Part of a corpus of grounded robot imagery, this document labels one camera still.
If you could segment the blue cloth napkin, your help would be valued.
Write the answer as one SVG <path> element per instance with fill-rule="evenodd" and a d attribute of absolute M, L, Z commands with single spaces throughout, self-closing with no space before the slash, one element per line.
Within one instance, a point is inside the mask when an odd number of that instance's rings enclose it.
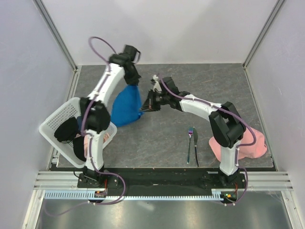
<path fill-rule="evenodd" d="M 112 105 L 111 122 L 117 127 L 139 120 L 143 114 L 140 91 L 136 85 L 127 85 L 115 98 Z"/>

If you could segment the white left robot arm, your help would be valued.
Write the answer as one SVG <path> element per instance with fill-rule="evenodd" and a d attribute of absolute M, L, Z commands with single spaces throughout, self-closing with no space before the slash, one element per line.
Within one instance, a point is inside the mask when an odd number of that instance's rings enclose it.
<path fill-rule="evenodd" d="M 138 88 L 140 75 L 135 68 L 140 55 L 138 50 L 113 54 L 93 91 L 80 99 L 81 133 L 88 141 L 85 166 L 93 171 L 88 176 L 88 182 L 93 187 L 101 187 L 105 181 L 104 175 L 99 172 L 104 166 L 103 138 L 110 123 L 125 125 L 141 116 Z M 121 79 L 125 80 L 127 86 L 119 93 L 109 112 L 107 107 L 110 96 Z"/>

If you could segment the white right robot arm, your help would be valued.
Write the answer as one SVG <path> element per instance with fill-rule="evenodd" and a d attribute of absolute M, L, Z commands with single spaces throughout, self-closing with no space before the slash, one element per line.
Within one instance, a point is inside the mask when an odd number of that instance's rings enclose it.
<path fill-rule="evenodd" d="M 238 170 L 237 147 L 241 144 L 245 125 L 233 104 L 212 104 L 199 99 L 186 91 L 177 95 L 169 92 L 150 90 L 147 99 L 140 108 L 142 112 L 159 111 L 162 105 L 181 112 L 191 113 L 209 121 L 213 137 L 220 145 L 221 162 L 218 182 L 228 188 L 235 183 L 234 173 Z"/>

